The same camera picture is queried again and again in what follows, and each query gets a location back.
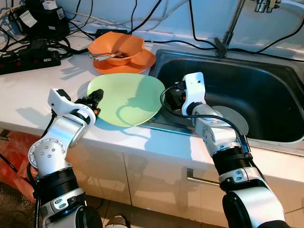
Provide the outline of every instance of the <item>cabinet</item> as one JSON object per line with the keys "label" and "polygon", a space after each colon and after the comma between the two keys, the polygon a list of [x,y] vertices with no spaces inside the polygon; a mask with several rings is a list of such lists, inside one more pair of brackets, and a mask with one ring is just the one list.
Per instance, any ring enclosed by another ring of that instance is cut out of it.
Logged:
{"label": "cabinet", "polygon": [[187,181],[187,168],[195,177],[218,181],[214,167],[163,155],[124,157],[133,206],[228,227],[224,192],[218,186]]}
{"label": "cabinet", "polygon": [[131,204],[121,152],[78,144],[67,154],[79,186],[91,196]]}

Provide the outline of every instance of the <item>sink basin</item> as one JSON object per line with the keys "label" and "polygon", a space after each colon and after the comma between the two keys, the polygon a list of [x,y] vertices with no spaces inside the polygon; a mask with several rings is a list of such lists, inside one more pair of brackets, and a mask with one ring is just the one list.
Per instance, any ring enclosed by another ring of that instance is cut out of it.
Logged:
{"label": "sink basin", "polygon": [[[304,86],[288,66],[158,50],[150,75],[165,87],[189,73],[204,74],[210,106],[226,106],[240,113],[249,126],[248,138],[294,142],[304,137]],[[189,120],[164,109],[149,127],[192,134]]]}

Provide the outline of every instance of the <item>orange bowl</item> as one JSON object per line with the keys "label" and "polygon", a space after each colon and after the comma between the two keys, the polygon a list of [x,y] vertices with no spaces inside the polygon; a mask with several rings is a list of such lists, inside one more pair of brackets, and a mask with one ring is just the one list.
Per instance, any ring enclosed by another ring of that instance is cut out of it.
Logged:
{"label": "orange bowl", "polygon": [[131,59],[141,53],[144,48],[144,40],[140,37],[126,35],[118,32],[107,32],[102,36],[94,40],[88,50],[92,54],[98,53],[115,53],[117,50],[121,50],[126,53],[128,57],[125,58],[109,58],[106,62],[115,65],[126,65]]}

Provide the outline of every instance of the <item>white wall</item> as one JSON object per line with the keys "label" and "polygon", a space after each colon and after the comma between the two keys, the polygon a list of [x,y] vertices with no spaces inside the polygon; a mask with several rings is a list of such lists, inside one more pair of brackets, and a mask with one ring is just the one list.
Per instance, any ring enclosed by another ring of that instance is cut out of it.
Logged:
{"label": "white wall", "polygon": [[[138,0],[134,17],[146,17],[157,0]],[[169,0],[168,10],[181,0]],[[57,0],[64,9],[75,11],[78,0]],[[94,0],[93,14],[96,17],[106,17],[115,21],[131,18],[134,0]],[[238,0],[192,0],[193,14],[197,36],[222,38],[226,32]],[[89,14],[90,0],[82,0],[79,12]],[[161,17],[165,7],[165,0],[159,5],[152,17]],[[300,25],[304,17],[304,9],[280,4],[279,9],[272,13],[255,13],[255,2],[247,0],[235,29],[234,41],[254,44],[267,44],[287,35]],[[148,29],[157,22],[148,22],[143,28]],[[191,35],[189,4],[185,3],[157,28],[159,32]],[[299,34],[280,43],[282,47],[301,49],[304,47],[304,29]]]}

